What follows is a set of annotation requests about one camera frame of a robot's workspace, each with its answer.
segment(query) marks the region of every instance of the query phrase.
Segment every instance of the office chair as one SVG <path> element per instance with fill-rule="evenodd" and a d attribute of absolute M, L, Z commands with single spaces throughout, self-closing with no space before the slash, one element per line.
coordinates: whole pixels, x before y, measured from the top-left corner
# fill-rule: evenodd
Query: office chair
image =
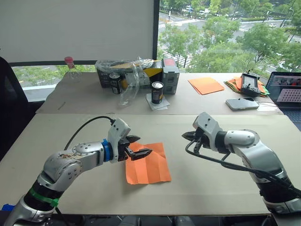
<path fill-rule="evenodd" d="M 43 102 L 28 102 L 14 71 L 0 57 L 0 161 Z"/>

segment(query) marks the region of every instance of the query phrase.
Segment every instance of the plastic bottle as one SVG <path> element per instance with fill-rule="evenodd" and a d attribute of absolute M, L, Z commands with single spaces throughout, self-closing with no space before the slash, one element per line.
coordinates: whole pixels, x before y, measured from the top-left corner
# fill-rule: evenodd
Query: plastic bottle
<path fill-rule="evenodd" d="M 65 57 L 65 63 L 68 65 L 69 71 L 66 73 L 66 76 L 69 81 L 79 82 L 81 77 L 81 72 L 79 72 L 73 62 L 73 58 L 71 56 Z"/>

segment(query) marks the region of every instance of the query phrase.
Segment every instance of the pink bottle cap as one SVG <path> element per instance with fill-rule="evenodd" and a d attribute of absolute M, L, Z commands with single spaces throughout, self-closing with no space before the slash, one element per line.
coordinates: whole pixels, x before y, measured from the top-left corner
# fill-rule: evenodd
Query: pink bottle cap
<path fill-rule="evenodd" d="M 65 63 L 72 63 L 72 62 L 73 62 L 73 58 L 71 56 L 65 57 Z"/>

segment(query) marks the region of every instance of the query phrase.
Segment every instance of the black can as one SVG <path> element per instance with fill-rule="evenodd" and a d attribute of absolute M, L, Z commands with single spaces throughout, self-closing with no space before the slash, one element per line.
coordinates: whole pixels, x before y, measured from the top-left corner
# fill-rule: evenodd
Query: black can
<path fill-rule="evenodd" d="M 110 85 L 112 87 L 112 91 L 115 94 L 120 94 L 121 91 L 121 76 L 115 72 L 109 75 Z"/>
<path fill-rule="evenodd" d="M 151 101 L 154 104 L 160 104 L 163 98 L 163 83 L 155 81 L 151 84 Z"/>

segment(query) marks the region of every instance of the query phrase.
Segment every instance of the green tape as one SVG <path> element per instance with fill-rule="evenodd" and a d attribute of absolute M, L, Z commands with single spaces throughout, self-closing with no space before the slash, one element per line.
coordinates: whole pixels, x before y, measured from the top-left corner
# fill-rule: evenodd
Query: green tape
<path fill-rule="evenodd" d="M 58 201 L 59 199 L 50 199 L 50 198 L 47 198 L 47 197 L 44 197 L 43 195 L 40 195 L 38 193 L 36 193 L 33 188 L 31 188 L 29 190 L 30 194 L 32 194 L 33 197 L 35 197 L 36 199 L 40 200 L 40 201 L 43 201 L 43 202 L 47 202 L 50 204 L 50 206 L 52 207 L 57 207 L 58 206 Z"/>

